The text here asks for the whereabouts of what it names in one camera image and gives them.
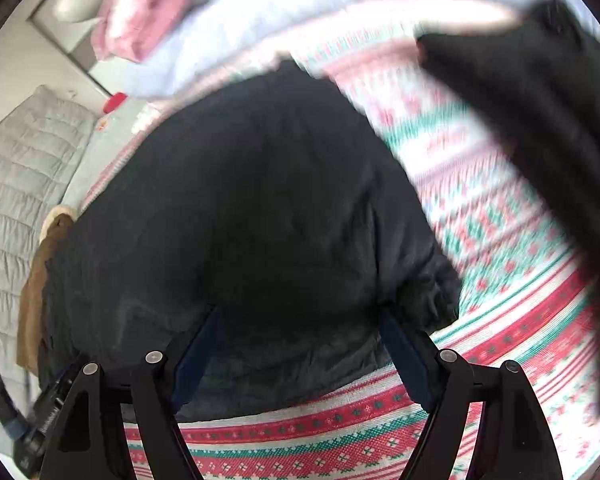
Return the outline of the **red green patterned knit blanket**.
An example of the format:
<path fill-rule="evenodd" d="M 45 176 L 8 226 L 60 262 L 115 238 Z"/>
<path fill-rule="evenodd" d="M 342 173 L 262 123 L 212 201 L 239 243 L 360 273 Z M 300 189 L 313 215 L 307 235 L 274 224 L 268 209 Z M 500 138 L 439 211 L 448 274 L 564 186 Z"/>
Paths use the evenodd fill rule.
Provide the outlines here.
<path fill-rule="evenodd" d="M 539 196 L 468 106 L 411 59 L 405 25 L 338 26 L 309 49 L 276 52 L 332 77 L 402 162 L 463 279 L 460 317 L 434 336 L 471 363 L 521 364 L 568 479 L 600 473 L 600 340 L 592 272 Z M 245 77 L 248 52 L 194 95 Z M 208 479 L 395 479 L 425 412 L 381 367 L 296 408 L 183 427 Z"/>

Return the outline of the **light blue fluffy blanket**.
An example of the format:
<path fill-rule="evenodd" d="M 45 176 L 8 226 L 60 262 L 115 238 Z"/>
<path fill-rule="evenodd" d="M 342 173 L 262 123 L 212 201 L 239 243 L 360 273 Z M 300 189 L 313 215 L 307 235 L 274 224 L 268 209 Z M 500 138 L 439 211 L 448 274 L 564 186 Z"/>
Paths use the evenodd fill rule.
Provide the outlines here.
<path fill-rule="evenodd" d="M 339 36 L 338 24 L 508 24 L 531 0 L 212 0 L 189 15 L 137 71 L 136 91 L 175 96 L 208 70 L 247 52 L 309 49 Z"/>

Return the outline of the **brown suede coat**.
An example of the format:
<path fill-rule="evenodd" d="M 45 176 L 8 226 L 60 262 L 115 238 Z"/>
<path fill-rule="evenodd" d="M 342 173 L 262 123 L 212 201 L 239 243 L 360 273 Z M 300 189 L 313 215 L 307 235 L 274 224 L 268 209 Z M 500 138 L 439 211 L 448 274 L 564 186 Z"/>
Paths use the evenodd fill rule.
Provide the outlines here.
<path fill-rule="evenodd" d="M 66 205 L 56 206 L 48 213 L 43 221 L 29 276 L 20 292 L 16 363 L 34 376 L 38 376 L 38 347 L 42 341 L 46 262 L 67 237 L 76 218 L 76 211 Z"/>

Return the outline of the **grey quilted headboard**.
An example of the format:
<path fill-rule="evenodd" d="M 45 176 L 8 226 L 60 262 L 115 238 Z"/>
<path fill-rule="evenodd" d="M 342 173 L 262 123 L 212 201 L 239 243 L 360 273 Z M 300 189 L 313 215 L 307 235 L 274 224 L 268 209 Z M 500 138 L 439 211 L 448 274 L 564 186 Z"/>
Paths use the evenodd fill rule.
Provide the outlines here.
<path fill-rule="evenodd" d="M 44 86 L 0 121 L 0 373 L 22 412 L 33 386 L 16 363 L 19 295 L 43 221 L 64 198 L 95 122 L 90 110 Z"/>

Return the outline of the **black quilted puffer jacket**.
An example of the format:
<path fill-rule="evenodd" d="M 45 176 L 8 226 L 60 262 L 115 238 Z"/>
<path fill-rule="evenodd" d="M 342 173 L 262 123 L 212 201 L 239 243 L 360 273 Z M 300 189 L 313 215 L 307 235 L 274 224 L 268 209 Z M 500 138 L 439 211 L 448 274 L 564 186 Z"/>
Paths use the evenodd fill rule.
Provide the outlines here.
<path fill-rule="evenodd" d="M 79 356 L 121 373 L 219 312 L 182 422 L 288 408 L 377 370 L 385 311 L 425 333 L 460 314 L 402 165 L 292 61 L 158 125 L 47 269 L 42 386 Z"/>

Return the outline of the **grey bed sheet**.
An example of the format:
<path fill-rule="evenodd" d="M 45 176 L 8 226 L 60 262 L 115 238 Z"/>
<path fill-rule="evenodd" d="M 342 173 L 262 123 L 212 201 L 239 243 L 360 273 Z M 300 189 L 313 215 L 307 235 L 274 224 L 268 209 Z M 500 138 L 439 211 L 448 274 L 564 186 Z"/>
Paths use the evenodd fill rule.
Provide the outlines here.
<path fill-rule="evenodd" d="M 172 101 L 126 98 L 111 113 L 99 118 L 62 204 L 84 211 L 174 106 Z"/>

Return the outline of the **black folded garment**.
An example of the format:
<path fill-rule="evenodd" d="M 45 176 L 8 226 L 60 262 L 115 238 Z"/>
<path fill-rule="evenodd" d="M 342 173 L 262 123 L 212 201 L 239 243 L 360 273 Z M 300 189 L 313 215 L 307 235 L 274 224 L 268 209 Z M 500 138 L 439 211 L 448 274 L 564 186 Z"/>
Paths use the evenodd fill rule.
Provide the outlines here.
<path fill-rule="evenodd" d="M 600 42 L 560 0 L 490 32 L 423 32 L 422 68 L 486 118 L 600 288 Z"/>

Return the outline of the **red small box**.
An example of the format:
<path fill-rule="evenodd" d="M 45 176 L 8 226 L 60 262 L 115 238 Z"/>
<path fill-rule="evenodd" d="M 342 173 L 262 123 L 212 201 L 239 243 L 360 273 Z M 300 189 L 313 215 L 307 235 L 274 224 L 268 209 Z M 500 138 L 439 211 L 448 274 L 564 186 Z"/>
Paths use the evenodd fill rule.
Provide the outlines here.
<path fill-rule="evenodd" d="M 128 96 L 123 92 L 117 92 L 117 93 L 113 94 L 102 106 L 102 114 L 107 115 L 107 114 L 112 113 L 127 98 L 128 98 Z"/>

